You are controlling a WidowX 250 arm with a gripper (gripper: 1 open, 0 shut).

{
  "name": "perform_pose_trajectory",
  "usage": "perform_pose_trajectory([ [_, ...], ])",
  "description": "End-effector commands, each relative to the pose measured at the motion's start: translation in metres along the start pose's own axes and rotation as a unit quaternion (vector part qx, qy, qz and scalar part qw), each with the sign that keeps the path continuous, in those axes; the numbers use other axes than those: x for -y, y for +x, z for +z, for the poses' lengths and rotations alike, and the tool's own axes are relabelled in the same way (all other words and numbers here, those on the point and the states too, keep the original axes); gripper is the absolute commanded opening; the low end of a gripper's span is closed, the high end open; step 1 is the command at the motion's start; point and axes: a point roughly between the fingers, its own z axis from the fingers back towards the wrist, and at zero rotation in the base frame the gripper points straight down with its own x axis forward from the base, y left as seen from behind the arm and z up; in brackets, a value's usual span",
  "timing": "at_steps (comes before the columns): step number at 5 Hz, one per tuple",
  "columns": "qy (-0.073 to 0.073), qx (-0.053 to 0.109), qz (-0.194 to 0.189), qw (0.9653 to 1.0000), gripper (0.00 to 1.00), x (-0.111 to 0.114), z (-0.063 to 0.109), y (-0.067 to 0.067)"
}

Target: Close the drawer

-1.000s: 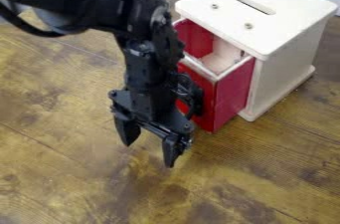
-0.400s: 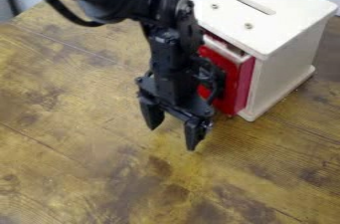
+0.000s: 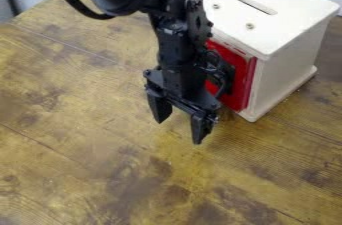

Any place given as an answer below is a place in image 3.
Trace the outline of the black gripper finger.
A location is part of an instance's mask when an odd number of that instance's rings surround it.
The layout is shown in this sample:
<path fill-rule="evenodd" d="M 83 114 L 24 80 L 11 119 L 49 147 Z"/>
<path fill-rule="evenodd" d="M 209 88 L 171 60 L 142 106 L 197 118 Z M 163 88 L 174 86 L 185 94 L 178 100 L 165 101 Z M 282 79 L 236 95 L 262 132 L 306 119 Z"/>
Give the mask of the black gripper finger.
<path fill-rule="evenodd" d="M 173 113 L 173 105 L 165 97 L 159 97 L 151 92 L 147 93 L 147 100 L 154 119 L 158 123 L 162 123 Z"/>
<path fill-rule="evenodd" d="M 211 133 L 214 125 L 218 122 L 216 113 L 197 112 L 191 115 L 191 134 L 193 143 L 199 145 L 206 136 Z"/>

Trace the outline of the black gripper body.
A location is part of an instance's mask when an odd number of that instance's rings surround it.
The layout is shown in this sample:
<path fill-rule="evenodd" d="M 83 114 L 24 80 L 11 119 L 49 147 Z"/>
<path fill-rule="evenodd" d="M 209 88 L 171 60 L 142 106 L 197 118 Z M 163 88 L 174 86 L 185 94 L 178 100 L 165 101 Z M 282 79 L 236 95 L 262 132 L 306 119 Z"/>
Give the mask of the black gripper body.
<path fill-rule="evenodd" d="M 185 23 L 154 26 L 158 38 L 158 66 L 145 71 L 146 92 L 165 97 L 173 108 L 190 116 L 197 112 L 216 113 L 220 101 L 206 90 L 206 40 L 211 24 L 193 28 Z"/>

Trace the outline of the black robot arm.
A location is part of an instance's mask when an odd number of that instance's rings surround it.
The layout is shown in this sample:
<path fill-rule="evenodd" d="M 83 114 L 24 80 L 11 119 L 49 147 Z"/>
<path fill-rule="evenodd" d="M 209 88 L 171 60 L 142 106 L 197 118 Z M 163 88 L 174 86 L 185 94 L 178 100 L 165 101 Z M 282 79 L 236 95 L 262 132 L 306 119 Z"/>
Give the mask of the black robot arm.
<path fill-rule="evenodd" d="M 158 66 L 143 72 L 150 109 L 158 122 L 183 110 L 191 119 L 193 142 L 211 133 L 221 107 L 206 90 L 220 74 L 220 55 L 207 48 L 213 37 L 203 0 L 66 0 L 85 16 L 109 20 L 135 12 L 149 15 L 158 38 Z"/>

